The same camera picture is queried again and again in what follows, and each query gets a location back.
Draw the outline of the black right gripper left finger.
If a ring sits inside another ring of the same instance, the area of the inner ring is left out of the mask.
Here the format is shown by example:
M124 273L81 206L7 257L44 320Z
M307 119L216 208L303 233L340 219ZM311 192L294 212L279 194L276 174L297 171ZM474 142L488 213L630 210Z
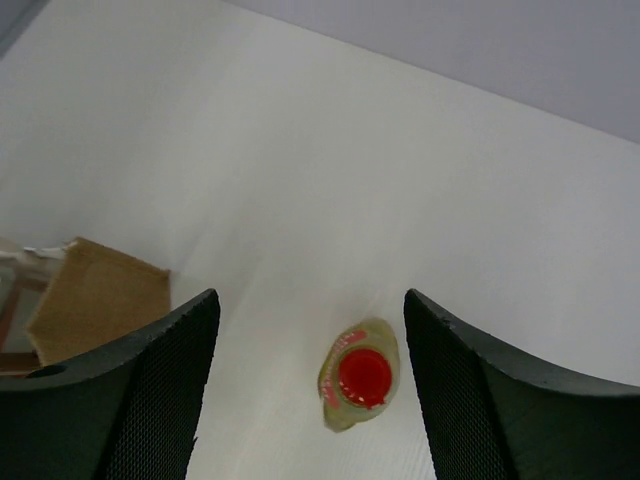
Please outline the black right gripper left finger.
M185 478L219 323L208 289L85 354L2 378L2 478Z

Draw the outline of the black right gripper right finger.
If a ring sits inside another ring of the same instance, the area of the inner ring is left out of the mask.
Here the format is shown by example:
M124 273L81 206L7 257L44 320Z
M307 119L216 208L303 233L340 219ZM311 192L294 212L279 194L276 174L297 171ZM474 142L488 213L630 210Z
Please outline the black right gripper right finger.
M403 314L437 478L638 478L638 387L531 355L415 289Z

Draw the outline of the burlap canvas bag cat print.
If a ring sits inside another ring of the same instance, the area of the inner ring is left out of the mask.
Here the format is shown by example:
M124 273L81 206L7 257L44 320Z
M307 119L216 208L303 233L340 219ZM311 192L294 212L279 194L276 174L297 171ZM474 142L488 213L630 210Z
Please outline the burlap canvas bag cat print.
M24 377L134 332L170 310L170 273L77 237L1 241L1 373Z

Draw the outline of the yellow bottle red cap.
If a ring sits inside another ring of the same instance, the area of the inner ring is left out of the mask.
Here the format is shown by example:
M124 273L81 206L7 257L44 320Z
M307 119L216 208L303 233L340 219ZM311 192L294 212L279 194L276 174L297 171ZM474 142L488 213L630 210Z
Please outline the yellow bottle red cap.
M398 341L386 320L366 318L341 332L317 378L325 426L341 433L380 415L397 392L400 366Z

